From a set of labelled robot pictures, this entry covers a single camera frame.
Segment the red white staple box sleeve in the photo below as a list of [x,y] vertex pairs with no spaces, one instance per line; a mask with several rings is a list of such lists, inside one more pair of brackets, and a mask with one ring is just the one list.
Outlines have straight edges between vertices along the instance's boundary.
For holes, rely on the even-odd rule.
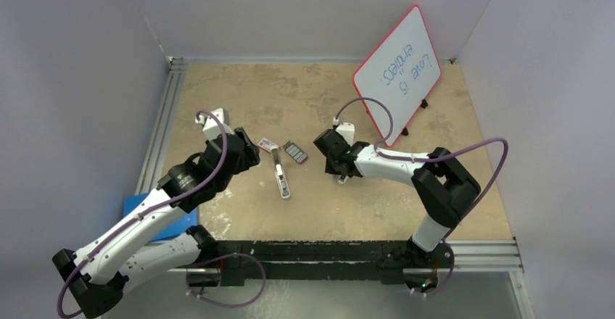
[[278,145],[277,145],[276,143],[272,142],[270,139],[265,138],[265,137],[261,138],[261,139],[258,141],[257,145],[258,145],[258,146],[259,146],[262,150],[264,150],[265,152],[267,152],[267,153],[269,153],[269,154],[271,153],[271,151],[272,151],[272,150],[274,150],[274,149],[277,149],[277,148],[278,148]]

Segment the white stapler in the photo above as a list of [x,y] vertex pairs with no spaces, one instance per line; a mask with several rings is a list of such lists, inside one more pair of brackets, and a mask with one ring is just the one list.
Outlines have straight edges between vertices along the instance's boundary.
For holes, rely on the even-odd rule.
[[291,196],[288,180],[281,162],[281,151],[278,146],[273,146],[270,150],[273,168],[276,176],[276,182],[282,199],[288,199]]
[[347,180],[348,180],[348,177],[346,175],[339,175],[337,177],[337,182],[340,183],[340,184],[346,183]]

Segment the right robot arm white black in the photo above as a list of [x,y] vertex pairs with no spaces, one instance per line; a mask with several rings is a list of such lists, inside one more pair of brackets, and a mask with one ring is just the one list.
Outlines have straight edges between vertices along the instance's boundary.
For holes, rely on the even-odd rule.
[[416,190],[426,216],[409,239],[408,259],[417,266],[433,260],[436,247],[474,206],[481,187],[446,148],[429,153],[381,150],[364,141],[350,144],[333,128],[322,132],[314,145],[326,158],[331,175],[383,178]]

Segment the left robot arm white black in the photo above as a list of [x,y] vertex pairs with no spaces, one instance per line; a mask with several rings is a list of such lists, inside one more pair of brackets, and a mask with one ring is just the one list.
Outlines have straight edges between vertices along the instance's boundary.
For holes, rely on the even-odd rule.
[[61,249],[52,262],[64,284],[57,300],[61,318],[98,318],[132,289],[165,271],[206,268],[232,253],[202,225],[189,226],[165,243],[144,246],[168,225],[227,189],[231,179],[260,162],[257,146],[242,127],[205,128],[204,151],[172,166],[144,200],[109,231],[73,251]]

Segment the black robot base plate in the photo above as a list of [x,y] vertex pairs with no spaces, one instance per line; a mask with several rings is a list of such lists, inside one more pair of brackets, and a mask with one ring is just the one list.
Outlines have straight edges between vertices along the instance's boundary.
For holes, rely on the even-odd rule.
[[221,277],[222,286],[246,280],[378,281],[419,287],[435,283],[453,266],[450,246],[425,252],[406,240],[252,241],[223,240],[185,267]]

